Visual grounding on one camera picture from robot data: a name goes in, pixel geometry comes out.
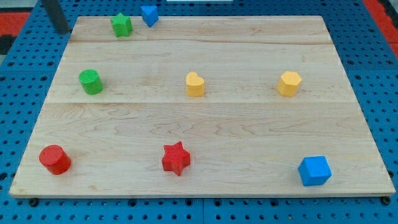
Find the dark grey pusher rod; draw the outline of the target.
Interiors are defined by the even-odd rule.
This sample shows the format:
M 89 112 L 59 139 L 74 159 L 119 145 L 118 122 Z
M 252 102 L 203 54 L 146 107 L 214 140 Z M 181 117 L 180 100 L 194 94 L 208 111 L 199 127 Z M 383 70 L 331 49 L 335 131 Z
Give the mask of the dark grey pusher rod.
M 40 0 L 47 16 L 58 34 L 69 34 L 70 26 L 58 0 Z

